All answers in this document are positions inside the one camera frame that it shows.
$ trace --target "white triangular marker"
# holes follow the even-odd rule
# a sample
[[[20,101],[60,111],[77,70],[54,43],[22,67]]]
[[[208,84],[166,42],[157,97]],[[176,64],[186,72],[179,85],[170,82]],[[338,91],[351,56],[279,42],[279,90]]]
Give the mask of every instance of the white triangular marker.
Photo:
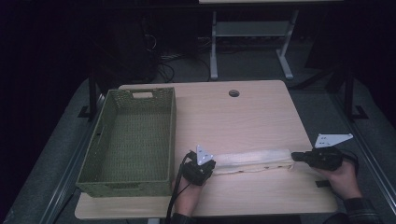
[[[339,143],[345,142],[348,139],[353,138],[351,133],[349,134],[319,134],[315,148],[319,147],[332,147]]]
[[[197,163],[203,165],[213,159],[213,155],[209,154],[201,146],[197,146]]]

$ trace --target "human hand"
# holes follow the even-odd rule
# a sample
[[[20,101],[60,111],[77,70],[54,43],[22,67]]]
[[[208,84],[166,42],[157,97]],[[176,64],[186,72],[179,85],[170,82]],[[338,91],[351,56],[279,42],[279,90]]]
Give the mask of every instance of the human hand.
[[[329,179],[332,189],[343,200],[362,198],[358,180],[356,179],[355,166],[351,162],[343,160],[342,165],[335,171],[314,169]]]
[[[184,177],[181,177],[177,193],[181,192],[183,189],[184,190],[178,195],[175,201],[175,212],[186,217],[191,217],[192,212],[195,210],[195,207],[199,202],[201,191],[204,188],[204,185],[205,184],[202,186],[196,186],[190,184],[190,182]]]

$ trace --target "black sleeve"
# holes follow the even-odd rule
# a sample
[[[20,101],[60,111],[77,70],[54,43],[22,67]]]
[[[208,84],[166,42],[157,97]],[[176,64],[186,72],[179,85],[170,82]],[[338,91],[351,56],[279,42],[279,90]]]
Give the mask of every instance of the black sleeve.
[[[354,198],[344,201],[346,213],[352,224],[382,224],[378,213],[367,199]]]
[[[179,213],[174,213],[172,216],[171,224],[194,224],[195,219],[192,217],[186,217]]]

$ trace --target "green wicker basket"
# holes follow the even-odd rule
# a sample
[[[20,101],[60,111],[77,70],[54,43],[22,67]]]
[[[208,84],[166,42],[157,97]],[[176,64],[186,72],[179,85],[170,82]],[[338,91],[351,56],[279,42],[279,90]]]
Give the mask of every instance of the green wicker basket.
[[[76,185],[92,197],[171,195],[175,131],[174,88],[109,91]]]

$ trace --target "basket handle hole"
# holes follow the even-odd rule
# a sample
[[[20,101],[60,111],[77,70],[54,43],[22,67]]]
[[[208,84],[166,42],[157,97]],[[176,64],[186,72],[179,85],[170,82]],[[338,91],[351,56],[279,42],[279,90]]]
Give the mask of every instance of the basket handle hole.
[[[134,98],[152,98],[152,92],[134,92],[132,93]]]

